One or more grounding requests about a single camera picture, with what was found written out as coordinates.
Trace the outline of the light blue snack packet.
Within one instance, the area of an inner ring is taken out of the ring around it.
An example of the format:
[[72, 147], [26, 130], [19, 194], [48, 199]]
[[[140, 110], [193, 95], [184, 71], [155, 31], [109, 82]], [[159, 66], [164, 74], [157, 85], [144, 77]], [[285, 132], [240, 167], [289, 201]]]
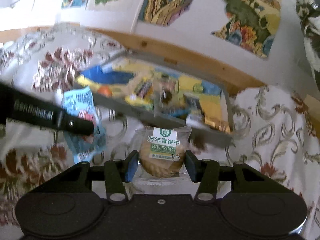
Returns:
[[106, 150], [106, 129], [98, 117], [89, 87], [64, 93], [62, 107], [71, 115], [69, 131], [63, 135], [77, 164], [90, 162], [94, 155]]

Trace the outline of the round biscuit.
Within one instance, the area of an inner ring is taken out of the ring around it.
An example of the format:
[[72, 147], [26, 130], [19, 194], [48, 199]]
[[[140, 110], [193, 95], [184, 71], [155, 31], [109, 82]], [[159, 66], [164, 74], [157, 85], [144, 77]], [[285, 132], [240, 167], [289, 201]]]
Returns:
[[153, 177], [178, 177], [190, 135], [189, 126], [174, 129], [145, 126], [137, 129], [133, 142], [142, 168]]

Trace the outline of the small orange fruit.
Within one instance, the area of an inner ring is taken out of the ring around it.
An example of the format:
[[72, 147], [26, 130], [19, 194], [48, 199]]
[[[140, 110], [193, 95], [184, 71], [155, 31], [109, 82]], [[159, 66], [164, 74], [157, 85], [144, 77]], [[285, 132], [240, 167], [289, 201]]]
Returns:
[[97, 92], [105, 97], [112, 97], [112, 90], [108, 86], [100, 86]]

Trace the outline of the gold foil snack bag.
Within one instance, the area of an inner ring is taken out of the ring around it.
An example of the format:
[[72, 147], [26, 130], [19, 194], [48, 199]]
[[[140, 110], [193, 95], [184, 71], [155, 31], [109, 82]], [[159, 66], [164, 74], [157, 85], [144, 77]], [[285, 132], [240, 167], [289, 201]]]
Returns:
[[231, 128], [229, 126], [229, 123], [223, 120], [221, 116], [205, 115], [204, 123], [217, 131], [221, 131], [227, 134], [231, 133]]

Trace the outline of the yellow snack packet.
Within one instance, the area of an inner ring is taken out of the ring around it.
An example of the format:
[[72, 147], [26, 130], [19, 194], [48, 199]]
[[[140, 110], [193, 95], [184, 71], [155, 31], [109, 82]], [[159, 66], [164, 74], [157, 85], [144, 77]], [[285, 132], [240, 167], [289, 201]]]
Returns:
[[125, 101], [133, 106], [153, 106], [153, 80], [146, 77], [138, 83], [133, 92], [125, 96]]

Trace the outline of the floral white bed cover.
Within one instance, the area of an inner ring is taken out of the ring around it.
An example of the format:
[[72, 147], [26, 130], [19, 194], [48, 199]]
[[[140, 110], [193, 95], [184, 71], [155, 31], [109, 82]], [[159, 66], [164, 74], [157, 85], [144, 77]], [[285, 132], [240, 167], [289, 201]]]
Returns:
[[[122, 46], [106, 35], [58, 25], [28, 33], [1, 48], [1, 80], [61, 103], [80, 70]], [[309, 110], [295, 92], [278, 86], [238, 91], [231, 98], [232, 143], [226, 148], [195, 137], [188, 148], [221, 165], [246, 163], [300, 195], [308, 208], [301, 231], [319, 239], [319, 138]], [[28, 191], [74, 163], [62, 133], [9, 121], [1, 139], [1, 239], [20, 239], [15, 204]]]

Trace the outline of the grey tray with cartoon liner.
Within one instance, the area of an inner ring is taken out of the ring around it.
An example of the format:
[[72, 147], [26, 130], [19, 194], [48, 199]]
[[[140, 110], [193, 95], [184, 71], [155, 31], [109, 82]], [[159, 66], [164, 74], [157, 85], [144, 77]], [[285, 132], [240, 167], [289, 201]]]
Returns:
[[233, 118], [224, 85], [183, 64], [125, 51], [82, 70], [74, 88], [89, 87], [97, 104], [159, 128], [190, 126], [191, 137], [224, 148]]

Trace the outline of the flower landscape poster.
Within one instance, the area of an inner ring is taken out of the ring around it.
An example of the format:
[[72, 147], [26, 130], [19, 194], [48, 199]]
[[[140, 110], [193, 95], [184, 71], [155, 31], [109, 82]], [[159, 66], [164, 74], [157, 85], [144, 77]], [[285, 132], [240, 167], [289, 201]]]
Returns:
[[212, 35], [267, 58], [280, 24], [281, 0], [225, 0], [228, 22]]

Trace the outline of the plastic bag of clothes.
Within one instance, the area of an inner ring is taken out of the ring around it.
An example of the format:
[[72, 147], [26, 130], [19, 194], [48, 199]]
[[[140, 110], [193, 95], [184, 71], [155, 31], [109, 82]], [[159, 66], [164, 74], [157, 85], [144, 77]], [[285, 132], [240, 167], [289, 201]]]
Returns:
[[319, 0], [296, 0], [296, 13], [304, 35], [306, 58], [319, 89]]

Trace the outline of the wooden bed frame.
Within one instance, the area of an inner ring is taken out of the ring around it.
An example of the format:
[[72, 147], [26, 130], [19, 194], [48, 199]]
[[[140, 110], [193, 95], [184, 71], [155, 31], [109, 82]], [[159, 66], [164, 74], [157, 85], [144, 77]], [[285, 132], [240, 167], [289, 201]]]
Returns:
[[[45, 26], [4, 30], [1, 31], [1, 42], [12, 41], [24, 34], [34, 31], [48, 30], [50, 28], [50, 26]], [[105, 34], [120, 42], [127, 49], [160, 56], [164, 62], [171, 65], [176, 66], [178, 63], [186, 64], [191, 68], [191, 70], [195, 70], [195, 74], [200, 74], [200, 71], [202, 72], [201, 74], [211, 74], [226, 86], [227, 91], [231, 95], [235, 95], [246, 88], [260, 87], [266, 84], [271, 85], [270, 82], [265, 83], [260, 79], [256, 79], [255, 77], [238, 70], [227, 63], [223, 63], [218, 59], [205, 56], [204, 54], [172, 43], [137, 34], [128, 34], [90, 27], [85, 27], [85, 29], [99, 34]], [[298, 109], [300, 111], [309, 110], [310, 121], [313, 124], [317, 137], [319, 138], [319, 112], [317, 114], [315, 111], [315, 107], [319, 106], [319, 101], [308, 95], [306, 96], [306, 99], [298, 100], [298, 103]]]

